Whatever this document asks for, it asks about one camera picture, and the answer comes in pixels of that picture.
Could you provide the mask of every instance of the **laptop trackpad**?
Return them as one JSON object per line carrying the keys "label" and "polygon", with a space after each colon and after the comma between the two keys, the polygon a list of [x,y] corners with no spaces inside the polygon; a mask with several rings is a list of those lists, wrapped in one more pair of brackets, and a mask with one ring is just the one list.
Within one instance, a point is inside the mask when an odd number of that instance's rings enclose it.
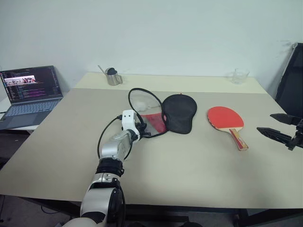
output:
{"label": "laptop trackpad", "polygon": [[19,128],[21,125],[31,125],[34,123],[35,118],[37,117],[37,113],[35,114],[26,114],[21,116],[15,116],[10,123],[7,125],[8,129]]}

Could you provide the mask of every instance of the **laptop screen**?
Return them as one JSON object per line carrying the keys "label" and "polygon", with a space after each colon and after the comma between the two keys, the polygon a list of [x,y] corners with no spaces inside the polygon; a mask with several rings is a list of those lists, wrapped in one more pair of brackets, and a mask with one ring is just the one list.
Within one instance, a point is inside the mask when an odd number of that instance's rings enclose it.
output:
{"label": "laptop screen", "polygon": [[53,66],[0,71],[0,77],[11,103],[62,97]]}

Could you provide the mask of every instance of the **wooden paddle handle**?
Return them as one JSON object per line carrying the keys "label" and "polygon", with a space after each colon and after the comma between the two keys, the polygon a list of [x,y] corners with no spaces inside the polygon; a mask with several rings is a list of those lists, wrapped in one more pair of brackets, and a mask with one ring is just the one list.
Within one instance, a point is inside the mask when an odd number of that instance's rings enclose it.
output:
{"label": "wooden paddle handle", "polygon": [[231,132],[233,139],[236,141],[238,149],[239,150],[247,150],[248,146],[244,142],[244,140],[240,137],[238,132],[235,129],[229,129],[229,131]]}

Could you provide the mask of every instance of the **white wall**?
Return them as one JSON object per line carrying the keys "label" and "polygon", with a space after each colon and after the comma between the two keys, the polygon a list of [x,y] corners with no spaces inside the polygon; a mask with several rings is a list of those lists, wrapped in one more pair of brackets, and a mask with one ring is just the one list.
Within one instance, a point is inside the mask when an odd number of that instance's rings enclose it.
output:
{"label": "white wall", "polygon": [[0,0],[0,66],[52,64],[64,90],[97,64],[195,76],[240,67],[274,95],[302,14],[302,0]]}

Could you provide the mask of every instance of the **laptop keyboard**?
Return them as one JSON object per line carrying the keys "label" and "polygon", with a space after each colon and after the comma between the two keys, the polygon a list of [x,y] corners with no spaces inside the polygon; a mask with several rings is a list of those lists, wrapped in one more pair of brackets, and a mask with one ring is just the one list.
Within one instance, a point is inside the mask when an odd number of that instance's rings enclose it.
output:
{"label": "laptop keyboard", "polygon": [[16,116],[22,114],[32,114],[38,112],[51,111],[60,101],[51,101],[43,103],[32,103],[27,105],[15,105],[12,106],[5,116]]}

